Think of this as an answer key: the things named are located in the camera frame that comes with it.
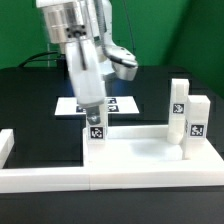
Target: black tabletop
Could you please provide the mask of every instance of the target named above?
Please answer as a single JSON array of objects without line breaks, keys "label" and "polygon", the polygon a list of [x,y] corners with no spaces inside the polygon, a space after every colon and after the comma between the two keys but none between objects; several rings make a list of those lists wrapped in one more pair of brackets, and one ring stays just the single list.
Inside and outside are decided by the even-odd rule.
[{"label": "black tabletop", "polygon": [[[185,69],[141,67],[133,82],[109,79],[108,96],[134,96],[139,115],[110,115],[109,125],[167,124],[172,78],[188,78],[190,94],[207,95],[207,138],[224,152],[224,102]],[[0,70],[0,129],[13,128],[7,168],[82,166],[84,117],[54,115],[58,97],[74,96],[56,68]],[[0,195],[2,223],[224,223],[223,187]]]}]

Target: white base board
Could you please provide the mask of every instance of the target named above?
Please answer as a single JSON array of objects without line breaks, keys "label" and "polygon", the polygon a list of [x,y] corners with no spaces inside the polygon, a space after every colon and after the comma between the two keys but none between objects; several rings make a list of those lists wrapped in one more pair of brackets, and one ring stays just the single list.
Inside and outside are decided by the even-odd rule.
[{"label": "white base board", "polygon": [[182,160],[167,129],[109,127],[105,143],[89,142],[84,129],[83,167],[0,170],[0,193],[224,185],[224,162],[207,140],[201,155]]}]

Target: cable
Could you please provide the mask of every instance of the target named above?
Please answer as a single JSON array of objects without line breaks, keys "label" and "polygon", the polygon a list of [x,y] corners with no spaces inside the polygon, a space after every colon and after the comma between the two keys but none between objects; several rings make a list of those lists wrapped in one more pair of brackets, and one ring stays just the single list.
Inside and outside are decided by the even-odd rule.
[{"label": "cable", "polygon": [[37,62],[37,61],[57,61],[57,59],[38,59],[38,60],[26,60],[25,62],[23,62],[22,66],[18,66],[19,68],[23,68],[24,65],[30,63],[30,62]]},{"label": "cable", "polygon": [[131,44],[132,44],[132,51],[133,51],[133,54],[135,55],[136,45],[135,45],[135,41],[134,41],[133,30],[132,30],[132,26],[131,26],[131,20],[130,20],[129,14],[128,14],[127,3],[126,3],[126,0],[122,0],[122,2],[123,2],[123,5],[124,5],[124,10],[125,10],[125,13],[126,13],[126,17],[127,17],[129,33],[130,33],[130,38],[131,38]]},{"label": "cable", "polygon": [[26,65],[27,63],[30,63],[30,62],[35,62],[35,61],[53,61],[53,60],[56,60],[56,59],[43,59],[43,60],[33,60],[35,58],[39,58],[39,57],[43,57],[43,56],[46,56],[46,55],[51,55],[51,54],[58,54],[57,51],[48,51],[48,52],[43,52],[43,53],[40,53],[40,54],[35,54],[31,57],[29,57],[28,59],[26,59],[24,62],[22,62],[21,64],[18,65],[18,67],[22,68],[24,67],[24,65]]}]

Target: white pillar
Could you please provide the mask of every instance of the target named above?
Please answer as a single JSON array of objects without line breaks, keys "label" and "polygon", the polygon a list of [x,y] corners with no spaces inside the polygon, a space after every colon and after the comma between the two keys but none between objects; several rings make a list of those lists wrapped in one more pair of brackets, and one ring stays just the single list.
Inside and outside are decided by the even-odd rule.
[{"label": "white pillar", "polygon": [[183,138],[188,92],[187,79],[172,79],[167,133],[167,141],[172,144],[180,144]]},{"label": "white pillar", "polygon": [[201,152],[207,134],[210,101],[207,96],[188,96],[183,158],[191,159]]}]

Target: green backdrop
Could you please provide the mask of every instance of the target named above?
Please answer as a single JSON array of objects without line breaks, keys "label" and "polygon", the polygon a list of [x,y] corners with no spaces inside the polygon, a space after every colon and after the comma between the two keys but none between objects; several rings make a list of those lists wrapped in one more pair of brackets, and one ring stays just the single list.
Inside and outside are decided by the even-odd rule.
[{"label": "green backdrop", "polygon": [[[113,5],[113,39],[132,50],[122,0]],[[140,65],[178,65],[224,97],[223,0],[126,0]],[[0,68],[56,47],[47,43],[34,0],[0,1]]]}]

